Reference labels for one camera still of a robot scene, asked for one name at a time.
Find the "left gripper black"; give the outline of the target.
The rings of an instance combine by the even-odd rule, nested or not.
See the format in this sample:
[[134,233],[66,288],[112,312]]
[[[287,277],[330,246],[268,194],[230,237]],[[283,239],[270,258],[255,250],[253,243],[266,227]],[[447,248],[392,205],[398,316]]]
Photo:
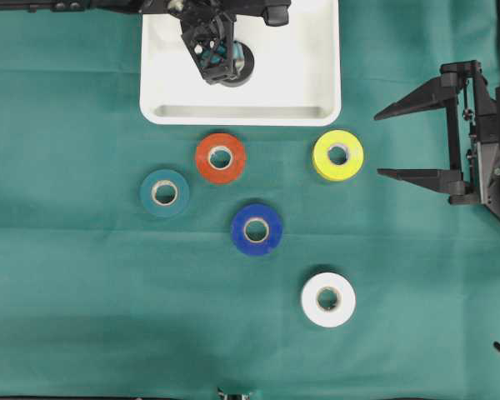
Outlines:
[[235,12],[229,1],[170,0],[167,13],[179,20],[181,38],[207,83],[236,77],[234,67]]

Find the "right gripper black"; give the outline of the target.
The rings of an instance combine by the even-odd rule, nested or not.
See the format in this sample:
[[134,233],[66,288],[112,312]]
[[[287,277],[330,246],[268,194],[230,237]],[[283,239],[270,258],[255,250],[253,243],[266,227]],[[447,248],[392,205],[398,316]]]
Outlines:
[[462,116],[469,121],[471,148],[467,153],[470,180],[463,180],[458,170],[388,169],[377,173],[398,181],[450,195],[455,205],[481,203],[500,205],[500,86],[495,96],[488,93],[488,83],[478,61],[447,63],[440,68],[441,76],[434,77],[397,102],[378,112],[374,120],[383,120],[410,113],[446,108],[447,119],[457,115],[449,108],[458,95],[468,100],[472,87],[473,107],[463,104]]

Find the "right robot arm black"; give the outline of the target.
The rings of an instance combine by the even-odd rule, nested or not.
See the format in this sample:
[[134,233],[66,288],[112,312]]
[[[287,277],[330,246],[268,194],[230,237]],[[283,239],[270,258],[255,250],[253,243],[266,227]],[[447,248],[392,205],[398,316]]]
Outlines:
[[444,109],[447,169],[378,169],[378,173],[437,193],[452,205],[486,207],[500,221],[500,86],[490,96],[476,60],[443,64],[440,74],[375,115],[383,120]]

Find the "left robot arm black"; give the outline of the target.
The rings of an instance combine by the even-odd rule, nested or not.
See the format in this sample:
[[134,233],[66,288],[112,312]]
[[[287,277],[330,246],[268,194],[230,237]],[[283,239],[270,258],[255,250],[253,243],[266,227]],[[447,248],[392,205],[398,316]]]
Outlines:
[[181,39],[202,79],[227,87],[243,85],[255,66],[252,50],[234,35],[237,16],[261,18],[269,27],[289,23],[290,1],[0,1],[0,11],[48,10],[80,13],[91,9],[123,14],[169,15],[180,22]]

